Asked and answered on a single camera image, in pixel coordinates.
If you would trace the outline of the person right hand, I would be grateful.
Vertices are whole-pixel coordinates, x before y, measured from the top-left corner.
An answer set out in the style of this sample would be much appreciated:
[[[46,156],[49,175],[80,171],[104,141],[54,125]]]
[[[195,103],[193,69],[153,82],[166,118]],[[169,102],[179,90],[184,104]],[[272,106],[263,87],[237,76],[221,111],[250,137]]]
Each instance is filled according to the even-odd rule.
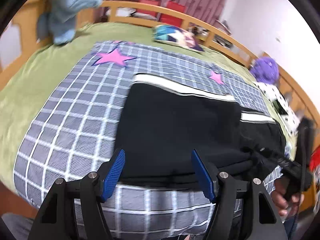
[[[289,201],[284,198],[288,184],[289,180],[282,176],[274,181],[274,190],[271,192],[271,198],[280,217],[294,216],[304,201],[304,194],[302,193],[292,195]]]

